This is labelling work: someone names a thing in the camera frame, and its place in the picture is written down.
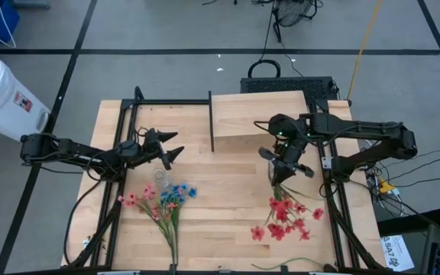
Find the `blue flower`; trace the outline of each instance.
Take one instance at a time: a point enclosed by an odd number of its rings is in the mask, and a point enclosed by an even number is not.
[[[196,198],[196,187],[191,187],[191,189],[188,192],[188,195],[192,198]]]

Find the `white bucket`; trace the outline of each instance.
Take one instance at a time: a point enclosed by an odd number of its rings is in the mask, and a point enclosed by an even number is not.
[[[24,134],[41,133],[50,111],[0,61],[0,134],[16,141]]]

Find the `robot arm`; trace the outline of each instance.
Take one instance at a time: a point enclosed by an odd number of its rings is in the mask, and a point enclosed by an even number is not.
[[[273,186],[294,176],[297,170],[313,176],[310,168],[298,163],[308,143],[325,142],[325,146],[336,138],[381,141],[378,145],[350,157],[323,159],[323,168],[330,170],[332,178],[340,182],[349,181],[349,176],[359,167],[375,164],[388,157],[408,160],[417,155],[413,132],[407,130],[403,123],[345,121],[324,113],[304,114],[295,120],[278,114],[269,120],[268,131],[277,137],[273,146],[274,153],[261,148],[259,154],[262,158],[273,161]]]

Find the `label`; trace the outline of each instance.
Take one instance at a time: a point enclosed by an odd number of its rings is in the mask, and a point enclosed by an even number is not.
[[[400,272],[415,267],[402,235],[382,237],[381,245],[383,245],[387,266],[393,271]]]
[[[31,109],[30,99],[27,99],[20,91],[16,91],[15,100],[13,100],[13,102],[27,112]]]

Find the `wooden panel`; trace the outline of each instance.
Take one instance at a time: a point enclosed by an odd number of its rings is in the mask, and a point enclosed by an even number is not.
[[[298,118],[298,114],[305,111],[305,96],[300,91],[214,95],[213,136],[223,138],[266,134],[252,122],[268,121],[276,114]]]
[[[330,102],[332,112],[342,118],[350,117],[349,109],[339,102]],[[92,146],[102,149],[112,147],[120,102],[104,101],[100,106]],[[180,219],[180,270],[257,270],[251,264],[272,266],[292,257],[308,257],[320,263],[335,262],[332,233],[328,216],[321,221],[307,217],[311,229],[309,241],[299,241],[299,236],[289,235],[282,241],[269,236],[262,242],[251,239],[250,227],[262,225],[269,212],[268,198],[272,196],[267,179],[267,162],[257,150],[247,153],[211,153],[209,150],[209,110],[207,105],[152,105],[141,106],[137,128],[156,128],[161,131],[178,131],[179,135],[166,142],[166,149],[185,146],[178,156],[170,177],[175,183],[189,183],[198,187],[199,196],[189,200]],[[265,147],[270,147],[274,139]],[[341,155],[358,151],[356,141],[338,141]],[[314,199],[299,198],[311,209],[325,208],[320,200],[321,168],[315,147],[308,146],[301,163],[315,171],[312,179],[302,175],[286,181],[286,185]],[[151,181],[151,173],[161,167],[153,161],[128,171],[125,193],[139,193]],[[354,180],[364,181],[364,175],[355,173]],[[93,182],[84,176],[79,195]],[[76,210],[70,231],[70,257],[75,258],[83,249],[83,240],[95,231],[101,206],[104,185],[82,201]],[[383,251],[367,191],[360,186],[346,187],[351,207],[353,227],[361,242],[372,255],[383,263]],[[113,268],[135,270],[165,270],[171,262],[169,248],[159,229],[136,209],[124,209]],[[289,264],[290,270],[316,270],[306,261]]]

